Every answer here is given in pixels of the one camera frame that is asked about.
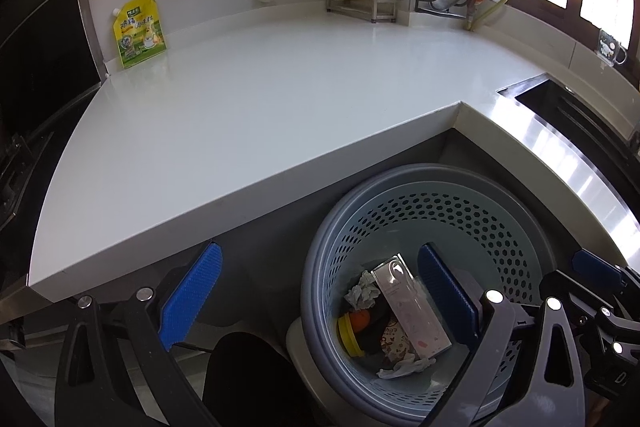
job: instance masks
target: sink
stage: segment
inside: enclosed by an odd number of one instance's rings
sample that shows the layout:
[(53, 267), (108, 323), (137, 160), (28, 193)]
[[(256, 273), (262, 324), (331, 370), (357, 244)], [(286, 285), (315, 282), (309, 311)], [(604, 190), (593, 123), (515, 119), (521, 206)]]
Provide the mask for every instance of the sink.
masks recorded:
[(640, 220), (640, 162), (601, 117), (549, 75), (514, 84), (500, 93), (529, 107), (576, 146)]

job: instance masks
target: perforated basket wall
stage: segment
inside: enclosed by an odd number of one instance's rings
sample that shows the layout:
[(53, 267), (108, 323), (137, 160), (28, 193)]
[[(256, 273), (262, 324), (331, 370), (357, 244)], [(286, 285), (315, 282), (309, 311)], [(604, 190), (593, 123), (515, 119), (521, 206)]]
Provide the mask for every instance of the perforated basket wall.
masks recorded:
[[(427, 179), (402, 183), (407, 181), (407, 169), (409, 179)], [(446, 173), (443, 180), (428, 179), (442, 169)], [(452, 174), (459, 183), (449, 181)], [(389, 187), (395, 178), (399, 185)], [(510, 194), (476, 174), (444, 166), (424, 166), (424, 171), (420, 166), (395, 169), (382, 176), (378, 185), (374, 180), (354, 189), (327, 220), (309, 253), (319, 255), (322, 262), (312, 263), (310, 268), (311, 260), (307, 259), (307, 269), (318, 270), (312, 297), (316, 294), (319, 301), (316, 306), (303, 306), (305, 335), (325, 378), (337, 383), (340, 375), (344, 385), (338, 384), (337, 391), (381, 421), (392, 423), (391, 417), (397, 420), (396, 425), (410, 425), (424, 419), (462, 366), (468, 350), (455, 344), (423, 373), (397, 380), (381, 380), (350, 359), (340, 345), (335, 320), (343, 295), (362, 270), (399, 252), (415, 274), (418, 249), (433, 242), (447, 266), (468, 271), (484, 289), (500, 289), (515, 302), (540, 302), (538, 255), (548, 261), (546, 240)], [(321, 255), (314, 251), (316, 245), (322, 249)], [(314, 313), (314, 325), (322, 328), (322, 335), (307, 334), (305, 308)], [(505, 353), (481, 415), (499, 402), (519, 349), (519, 343), (512, 343)]]

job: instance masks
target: trash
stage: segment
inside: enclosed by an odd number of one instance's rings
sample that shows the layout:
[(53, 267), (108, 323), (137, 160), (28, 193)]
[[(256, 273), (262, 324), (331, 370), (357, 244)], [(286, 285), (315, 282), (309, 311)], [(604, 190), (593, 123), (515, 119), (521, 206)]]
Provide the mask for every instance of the trash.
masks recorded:
[[(344, 300), (351, 309), (347, 311), (345, 304), (338, 318), (342, 345), (350, 357), (361, 360), (384, 380), (425, 370), (435, 362), (433, 355), (451, 345), (424, 290), (400, 255), (373, 272), (362, 272)], [(394, 312), (402, 314), (405, 324)], [(412, 344), (405, 328), (422, 345)]]
[(400, 254), (378, 266), (372, 274), (421, 359), (430, 359), (451, 346), (427, 301), (425, 290), (414, 279)]
[(398, 319), (392, 315), (386, 325), (382, 338), (380, 339), (380, 347), (385, 353), (389, 362), (397, 363), (404, 359), (410, 353), (415, 353), (409, 338), (404, 333), (402, 326), (398, 323)]
[(407, 353), (404, 359), (396, 363), (393, 369), (380, 369), (378, 376), (383, 380), (391, 380), (392, 378), (405, 377), (412, 373), (420, 373), (430, 365), (433, 365), (436, 359), (417, 359), (414, 353)]
[(364, 328), (369, 326), (371, 322), (371, 314), (369, 310), (360, 310), (358, 312), (349, 313), (349, 322), (354, 333), (360, 333)]
[(351, 305), (353, 311), (373, 308), (375, 299), (380, 295), (380, 289), (376, 286), (376, 280), (371, 272), (364, 271), (360, 276), (358, 284), (351, 288), (344, 299)]

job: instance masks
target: cutting board rack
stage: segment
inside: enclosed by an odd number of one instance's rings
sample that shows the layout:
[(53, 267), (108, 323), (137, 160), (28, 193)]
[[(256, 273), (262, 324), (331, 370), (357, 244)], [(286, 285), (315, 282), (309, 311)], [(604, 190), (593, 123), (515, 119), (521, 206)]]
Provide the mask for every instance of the cutting board rack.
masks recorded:
[(328, 12), (341, 13), (359, 19), (396, 22), (395, 0), (326, 0)]

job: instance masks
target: yellow pouch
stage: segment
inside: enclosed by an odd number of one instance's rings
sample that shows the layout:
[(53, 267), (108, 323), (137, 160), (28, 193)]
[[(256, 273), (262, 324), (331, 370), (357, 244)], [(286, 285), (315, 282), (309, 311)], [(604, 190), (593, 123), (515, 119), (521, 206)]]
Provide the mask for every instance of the yellow pouch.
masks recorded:
[(156, 0), (127, 2), (113, 23), (124, 68), (158, 55), (166, 49)]

